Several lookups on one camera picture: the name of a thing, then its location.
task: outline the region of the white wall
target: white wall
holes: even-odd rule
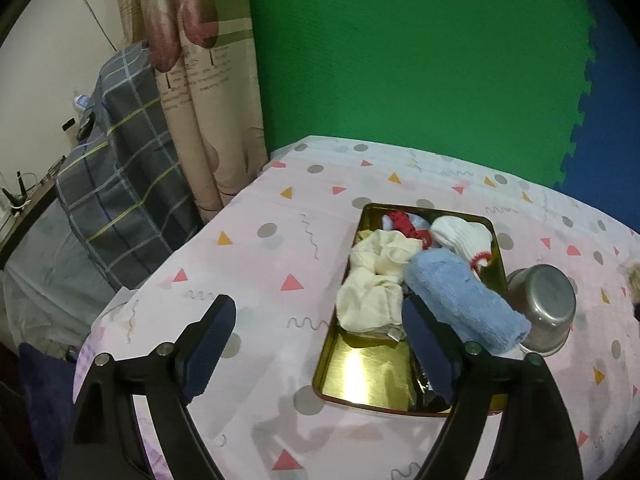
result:
[[[88,1],[111,41],[122,46],[117,0]],[[0,48],[0,172],[12,190],[18,189],[16,171],[40,178],[69,152],[61,126],[76,116],[72,99],[91,94],[112,55],[82,0],[32,0],[25,9]]]

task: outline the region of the metal tray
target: metal tray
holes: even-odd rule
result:
[[[492,234],[492,258],[481,271],[480,279],[491,290],[501,296],[505,294],[507,281],[502,257],[494,226],[488,218],[440,209],[371,203],[362,210],[357,230],[380,229],[383,215],[393,210],[415,213],[429,222],[451,215],[483,224]],[[406,340],[377,340],[345,332],[334,310],[312,385],[321,399],[339,404],[400,415],[447,416],[449,406],[440,397],[433,399],[428,392],[424,395],[424,378],[416,371],[414,359]],[[506,396],[494,396],[490,413],[501,412],[505,402]]]

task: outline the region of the yellow stripe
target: yellow stripe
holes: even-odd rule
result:
[[[151,193],[151,190],[153,189],[153,186],[155,186],[158,182],[160,182],[164,177],[166,177],[169,173],[171,173],[173,170],[175,170],[175,168],[178,167],[178,164],[174,164],[172,165],[172,167],[168,168],[167,170],[164,170],[152,183],[151,186],[149,186],[149,189],[146,190],[145,195],[142,197],[142,200],[140,202],[138,202],[137,204],[132,205],[129,209],[127,209],[125,212],[121,213],[115,220],[112,220],[111,222],[109,222],[107,225],[105,225],[102,229],[100,229],[96,234],[90,236],[89,238],[87,238],[87,242],[90,242],[92,240],[95,240],[98,236],[100,236],[101,234],[103,234],[105,231],[107,231],[108,229],[110,229],[116,222],[119,222],[120,220],[122,220],[126,215],[128,215],[129,213],[131,213],[134,209],[139,208],[141,205],[143,205],[143,203],[145,203],[146,199],[149,198],[149,194]]]
[[[149,101],[147,104],[143,105],[142,108],[138,108],[137,110],[135,110],[134,112],[130,113],[128,116],[126,116],[123,120],[115,123],[111,128],[109,128],[107,130],[107,136],[111,135],[113,133],[113,131],[116,128],[119,128],[120,126],[122,126],[124,123],[126,123],[127,121],[130,120],[130,118],[135,117],[136,115],[138,115],[142,110],[145,110],[146,108],[149,108],[151,105],[156,104],[158,101],[160,100],[159,97],[156,97],[155,99],[152,99],[151,101]],[[108,144],[108,142],[103,142],[102,144],[98,144],[94,149],[89,150],[88,152],[86,152],[84,155],[79,156],[78,158],[76,158],[76,160],[74,160],[71,164],[69,164],[66,168],[63,168],[58,174],[61,175],[63,173],[65,173],[66,170],[68,170],[69,168],[72,168],[74,165],[76,165],[78,162],[80,162],[81,160],[83,160],[84,158],[88,157],[89,155],[91,155],[92,153],[97,152],[98,150],[100,150],[101,148],[104,148],[106,145]]]

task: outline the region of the metal screw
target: metal screw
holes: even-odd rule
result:
[[[158,345],[158,348],[156,348],[156,353],[158,355],[169,355],[173,351],[174,351],[173,343],[162,343]]]
[[[467,341],[465,343],[465,351],[471,355],[478,355],[482,351],[482,347],[475,341]]]
[[[535,354],[535,353],[528,354],[527,359],[532,365],[536,365],[536,366],[540,366],[544,362],[544,360],[542,359],[542,356],[540,354]]]
[[[109,357],[109,354],[98,354],[94,359],[94,363],[96,366],[104,366],[109,362]]]

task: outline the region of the blue foam mat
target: blue foam mat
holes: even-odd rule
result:
[[[590,0],[590,9],[591,93],[580,99],[575,153],[565,156],[566,178],[554,188],[640,232],[640,48],[608,0]]]

